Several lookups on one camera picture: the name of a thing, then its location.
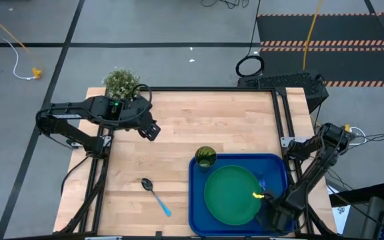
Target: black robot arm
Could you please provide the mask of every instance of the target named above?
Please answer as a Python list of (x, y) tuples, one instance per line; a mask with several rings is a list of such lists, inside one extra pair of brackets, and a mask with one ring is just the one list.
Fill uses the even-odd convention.
[(291, 160), (304, 161), (310, 157), (312, 152), (317, 151), (317, 154), (303, 176), (295, 184), (290, 185), (282, 196), (277, 199), (265, 198), (269, 203), (268, 217), (274, 230), (284, 233), (288, 224), (292, 220), (297, 220), (307, 208), (311, 220), (320, 232), (322, 234), (332, 233), (308, 204), (307, 196), (328, 169), (336, 164), (339, 155), (347, 151), (353, 138), (354, 135), (344, 128), (326, 123), (321, 126), (316, 136), (304, 143), (295, 141), (289, 143), (286, 152)]
[(134, 129), (143, 138), (153, 141), (161, 129), (149, 112), (152, 108), (151, 96), (149, 90), (149, 101), (138, 95), (132, 96), (132, 100), (96, 96), (80, 103), (50, 103), (37, 112), (35, 120), (42, 134), (60, 134), (67, 138), (70, 145), (82, 145), (88, 156), (101, 157), (105, 141), (108, 140), (105, 137), (91, 137), (70, 125), (67, 120), (86, 119), (112, 130)]

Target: potted plant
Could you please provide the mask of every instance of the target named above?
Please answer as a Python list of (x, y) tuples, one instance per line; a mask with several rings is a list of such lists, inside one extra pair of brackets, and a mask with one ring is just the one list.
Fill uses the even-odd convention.
[(114, 99), (130, 99), (131, 91), (139, 84), (140, 77), (135, 76), (130, 70), (116, 69), (103, 80), (109, 97)]

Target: cup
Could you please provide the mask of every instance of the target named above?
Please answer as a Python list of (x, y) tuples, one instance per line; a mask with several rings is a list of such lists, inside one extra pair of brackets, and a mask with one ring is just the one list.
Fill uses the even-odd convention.
[(210, 169), (216, 162), (216, 151), (211, 147), (200, 147), (195, 153), (195, 160), (204, 171)]

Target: green bowl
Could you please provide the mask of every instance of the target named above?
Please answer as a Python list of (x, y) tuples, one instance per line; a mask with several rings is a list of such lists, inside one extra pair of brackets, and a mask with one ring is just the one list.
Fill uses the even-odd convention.
[(261, 207), (261, 200), (253, 197), (261, 193), (257, 178), (243, 167), (224, 166), (214, 171), (204, 188), (205, 204), (210, 213), (228, 225), (250, 222)]

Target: blue plastic tray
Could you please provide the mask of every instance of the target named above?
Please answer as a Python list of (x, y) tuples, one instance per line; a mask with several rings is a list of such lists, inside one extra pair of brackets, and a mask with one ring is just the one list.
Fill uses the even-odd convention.
[[(265, 180), (266, 190), (270, 190), (278, 197), (287, 188), (287, 174), (284, 164), (274, 154), (218, 154), (216, 164), (208, 171), (202, 171), (193, 158), (189, 163), (189, 225), (200, 236), (272, 236), (279, 233), (272, 232), (268, 227), (262, 227), (256, 219), (245, 225), (226, 225), (214, 218), (208, 210), (204, 200), (204, 186), (208, 177), (220, 167), (237, 165), (248, 169), (258, 180)], [(266, 209), (262, 204), (259, 215)], [(268, 219), (262, 219), (264, 226), (269, 226)]]

